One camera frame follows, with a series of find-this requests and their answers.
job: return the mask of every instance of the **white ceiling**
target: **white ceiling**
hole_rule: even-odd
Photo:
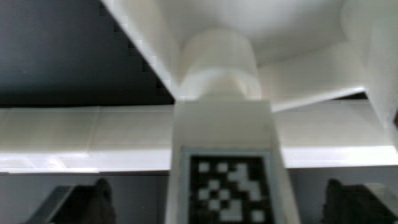
[[[343,40],[345,0],[156,0],[180,40],[211,27],[249,37],[258,62],[275,61]]]

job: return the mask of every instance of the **black surface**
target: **black surface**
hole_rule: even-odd
[[[398,109],[396,109],[396,115],[394,115],[394,127],[396,127],[396,130],[398,130]]]
[[[100,0],[2,0],[0,43],[0,107],[174,103]]]
[[[398,217],[364,185],[345,186],[329,180],[323,224],[393,224]]]
[[[210,164],[206,172],[199,171],[199,164]],[[217,165],[227,164],[227,172],[217,171]],[[252,201],[249,198],[249,191],[242,191],[238,183],[229,181],[227,175],[236,171],[236,165],[245,164],[249,179],[258,182],[261,190],[261,199]],[[210,200],[199,199],[199,190],[208,189],[208,183],[211,180],[220,182],[220,189],[210,191],[210,200],[220,201],[220,209],[213,211],[210,209]],[[222,200],[219,193],[220,190],[231,192],[231,199]],[[231,200],[242,201],[242,221],[222,221],[220,211],[229,209]],[[252,223],[274,223],[272,203],[270,203],[270,189],[265,175],[265,164],[261,157],[233,157],[233,156],[194,156],[190,162],[190,224],[213,223],[213,224],[252,224]],[[252,221],[252,212],[261,211],[265,214],[265,220],[261,222]]]

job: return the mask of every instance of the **dark background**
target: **dark background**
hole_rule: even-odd
[[[0,107],[174,103],[100,0],[2,0],[0,43]]]

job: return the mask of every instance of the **black object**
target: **black object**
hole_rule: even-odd
[[[327,185],[323,224],[394,224],[391,213],[364,185],[343,186],[332,179]]]
[[[105,179],[98,180],[94,186],[55,188],[36,215],[27,222],[27,224],[50,223],[116,224],[112,189]]]
[[[396,109],[396,115],[394,115],[394,127],[396,127],[396,130],[398,130],[398,109]]]
[[[256,191],[256,189],[251,189],[251,187],[242,189],[242,186],[249,185],[258,186],[256,200],[251,198],[251,191]],[[192,156],[188,201],[190,224],[274,223],[261,157]],[[240,204],[236,210],[233,209],[233,203]],[[222,218],[222,212],[227,211],[236,211],[236,214],[231,214],[226,219]]]

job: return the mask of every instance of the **qr-like code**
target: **qr-like code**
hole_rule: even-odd
[[[190,158],[190,224],[274,224],[263,158]]]

